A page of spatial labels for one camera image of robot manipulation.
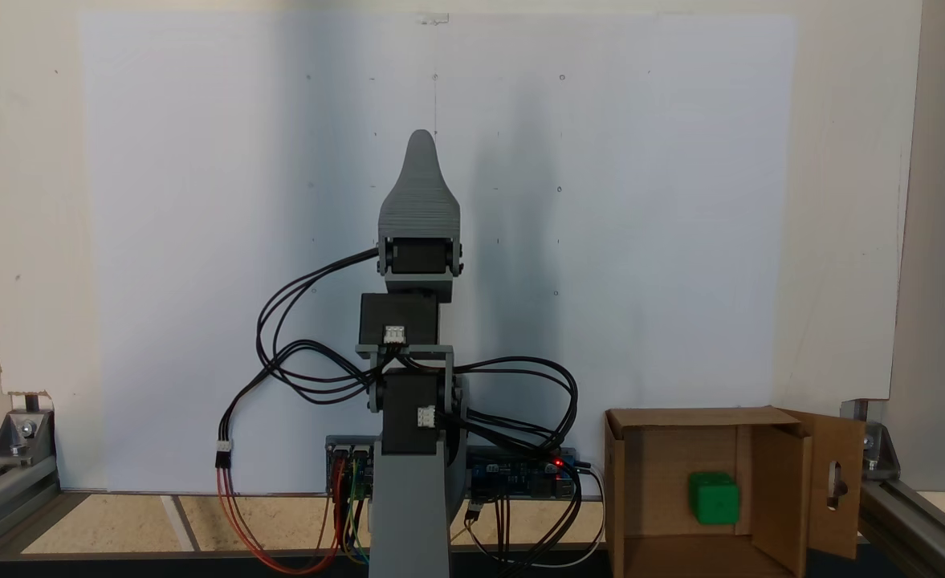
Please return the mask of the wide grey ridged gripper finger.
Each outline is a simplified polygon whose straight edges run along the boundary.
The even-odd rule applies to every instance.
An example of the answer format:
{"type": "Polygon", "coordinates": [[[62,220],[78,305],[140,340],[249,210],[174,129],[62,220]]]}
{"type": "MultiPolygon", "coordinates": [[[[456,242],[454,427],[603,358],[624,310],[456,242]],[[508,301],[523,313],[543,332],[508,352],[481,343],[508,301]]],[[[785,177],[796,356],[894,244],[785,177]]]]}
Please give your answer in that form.
{"type": "Polygon", "coordinates": [[[461,210],[442,174],[434,136],[411,133],[397,180],[381,203],[377,241],[431,238],[460,241],[461,210]]]}

